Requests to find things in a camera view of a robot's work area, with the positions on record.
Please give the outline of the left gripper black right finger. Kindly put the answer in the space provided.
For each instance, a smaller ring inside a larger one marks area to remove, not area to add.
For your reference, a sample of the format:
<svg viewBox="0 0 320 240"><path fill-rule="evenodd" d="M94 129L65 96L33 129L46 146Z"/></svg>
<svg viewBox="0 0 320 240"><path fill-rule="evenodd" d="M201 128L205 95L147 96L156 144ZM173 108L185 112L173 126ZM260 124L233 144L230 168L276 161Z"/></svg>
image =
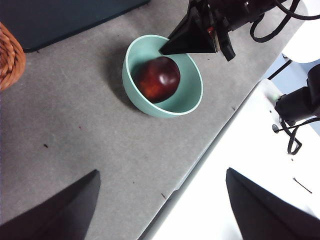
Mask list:
<svg viewBox="0 0 320 240"><path fill-rule="evenodd" d="M230 205L244 240L318 240L320 220L262 188L233 168L226 171Z"/></svg>

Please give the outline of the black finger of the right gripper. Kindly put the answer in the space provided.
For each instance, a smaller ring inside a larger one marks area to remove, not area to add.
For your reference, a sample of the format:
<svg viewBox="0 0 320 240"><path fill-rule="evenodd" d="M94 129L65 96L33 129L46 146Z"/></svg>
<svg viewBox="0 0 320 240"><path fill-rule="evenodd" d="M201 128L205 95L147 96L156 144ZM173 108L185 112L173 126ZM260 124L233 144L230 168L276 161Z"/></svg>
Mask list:
<svg viewBox="0 0 320 240"><path fill-rule="evenodd" d="M216 53L215 24L212 15L193 6L160 48L163 55Z"/></svg>

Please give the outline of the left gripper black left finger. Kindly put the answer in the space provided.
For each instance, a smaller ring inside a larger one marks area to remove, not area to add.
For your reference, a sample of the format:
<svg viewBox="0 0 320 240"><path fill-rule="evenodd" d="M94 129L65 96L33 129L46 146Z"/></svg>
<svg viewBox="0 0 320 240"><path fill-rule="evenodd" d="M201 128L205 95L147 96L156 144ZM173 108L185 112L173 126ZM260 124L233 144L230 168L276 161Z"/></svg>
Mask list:
<svg viewBox="0 0 320 240"><path fill-rule="evenodd" d="M2 240L83 240L101 186L93 170L36 207L0 226Z"/></svg>

